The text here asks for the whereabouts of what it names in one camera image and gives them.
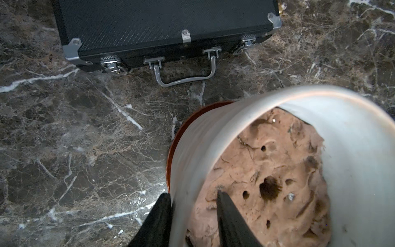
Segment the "white ceramic pot with mud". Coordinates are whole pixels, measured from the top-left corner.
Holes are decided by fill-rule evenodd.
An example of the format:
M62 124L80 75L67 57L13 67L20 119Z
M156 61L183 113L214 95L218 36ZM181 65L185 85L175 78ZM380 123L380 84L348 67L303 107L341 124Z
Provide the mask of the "white ceramic pot with mud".
M395 122L353 91L297 86L213 104L169 153L169 244L219 247L234 205L265 247L392 247Z

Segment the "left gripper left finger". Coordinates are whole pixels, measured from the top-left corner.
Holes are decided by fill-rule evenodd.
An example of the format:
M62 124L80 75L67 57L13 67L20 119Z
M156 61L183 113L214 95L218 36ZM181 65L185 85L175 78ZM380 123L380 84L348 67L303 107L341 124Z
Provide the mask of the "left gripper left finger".
M168 247L171 225L171 196L163 193L127 247Z

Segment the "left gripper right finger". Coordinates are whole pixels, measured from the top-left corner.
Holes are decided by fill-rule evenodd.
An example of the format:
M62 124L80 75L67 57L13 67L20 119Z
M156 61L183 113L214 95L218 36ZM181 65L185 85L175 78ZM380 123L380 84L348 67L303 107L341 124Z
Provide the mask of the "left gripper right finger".
M217 193L217 220L221 247L263 247L230 196L221 190Z

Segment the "black hard case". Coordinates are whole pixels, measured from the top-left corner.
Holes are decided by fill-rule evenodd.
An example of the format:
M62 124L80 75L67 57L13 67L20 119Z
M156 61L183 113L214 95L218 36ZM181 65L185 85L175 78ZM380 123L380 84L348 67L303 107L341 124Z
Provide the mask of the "black hard case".
M85 72L125 75L148 66L162 87L208 80L233 55L282 26L277 1L53 1L64 56ZM163 62L206 56L211 71L165 83Z

